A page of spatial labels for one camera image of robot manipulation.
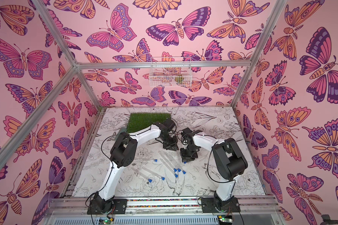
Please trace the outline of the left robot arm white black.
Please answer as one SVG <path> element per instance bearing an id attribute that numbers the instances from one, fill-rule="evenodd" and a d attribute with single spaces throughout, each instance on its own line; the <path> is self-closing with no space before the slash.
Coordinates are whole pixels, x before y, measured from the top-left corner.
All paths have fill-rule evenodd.
<path id="1" fill-rule="evenodd" d="M 167 118 L 163 123 L 155 122 L 134 133 L 122 132 L 110 150 L 110 167 L 101 188 L 88 197 L 88 215 L 113 213 L 115 189 L 125 168 L 134 160 L 137 147 L 152 139 L 159 139 L 166 150 L 177 151 L 177 137 L 173 130 L 174 120 Z"/>

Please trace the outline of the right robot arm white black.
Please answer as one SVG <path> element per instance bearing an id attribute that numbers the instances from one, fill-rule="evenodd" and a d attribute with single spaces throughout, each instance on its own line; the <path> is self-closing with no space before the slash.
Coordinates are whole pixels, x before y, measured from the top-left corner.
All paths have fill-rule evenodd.
<path id="1" fill-rule="evenodd" d="M 237 142 L 233 138 L 217 139 L 201 130 L 192 131 L 189 128 L 185 128 L 180 135 L 180 141 L 184 145 L 184 148 L 180 149 L 182 162 L 187 163 L 197 159 L 200 149 L 208 150 L 208 159 L 214 157 L 222 178 L 220 181 L 210 178 L 219 186 L 214 192 L 214 197 L 208 200 L 202 199 L 201 205 L 208 209 L 214 208 L 218 212 L 232 210 L 240 212 L 233 190 L 237 180 L 247 169 L 248 163 Z"/>

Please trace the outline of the test tube blue stopper three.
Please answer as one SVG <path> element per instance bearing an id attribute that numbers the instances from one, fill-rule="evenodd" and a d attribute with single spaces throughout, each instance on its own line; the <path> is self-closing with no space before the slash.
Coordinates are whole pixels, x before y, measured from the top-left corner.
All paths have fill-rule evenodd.
<path id="1" fill-rule="evenodd" d="M 165 155 L 168 158 L 168 160 L 172 163 L 177 173 L 181 172 L 183 174 L 186 174 L 186 171 L 182 168 L 180 163 L 175 158 L 173 158 L 169 153 L 165 153 Z"/>

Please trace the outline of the test tube blue stopper two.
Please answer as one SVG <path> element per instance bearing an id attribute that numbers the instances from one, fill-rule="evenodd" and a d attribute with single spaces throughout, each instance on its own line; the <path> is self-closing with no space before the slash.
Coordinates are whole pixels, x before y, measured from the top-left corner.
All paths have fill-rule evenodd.
<path id="1" fill-rule="evenodd" d="M 170 170 L 170 172 L 175 176 L 175 178 L 178 178 L 177 169 L 171 164 L 171 162 L 162 152 L 159 152 L 159 155 L 161 157 L 161 162 Z"/>

